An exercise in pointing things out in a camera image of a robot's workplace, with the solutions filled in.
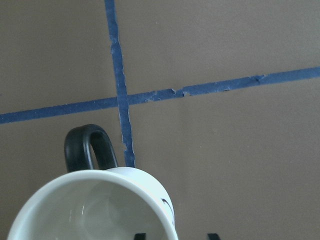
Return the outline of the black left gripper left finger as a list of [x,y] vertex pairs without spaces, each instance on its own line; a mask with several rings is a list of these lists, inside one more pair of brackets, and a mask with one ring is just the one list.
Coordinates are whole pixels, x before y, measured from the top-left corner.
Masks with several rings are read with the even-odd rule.
[[136,233],[134,235],[134,240],[145,240],[146,234],[145,233]]

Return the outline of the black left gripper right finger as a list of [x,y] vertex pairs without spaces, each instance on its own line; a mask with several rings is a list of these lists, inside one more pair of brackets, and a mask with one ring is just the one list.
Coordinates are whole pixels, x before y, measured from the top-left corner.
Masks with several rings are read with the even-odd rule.
[[217,233],[208,233],[207,239],[208,240],[219,240],[219,235]]

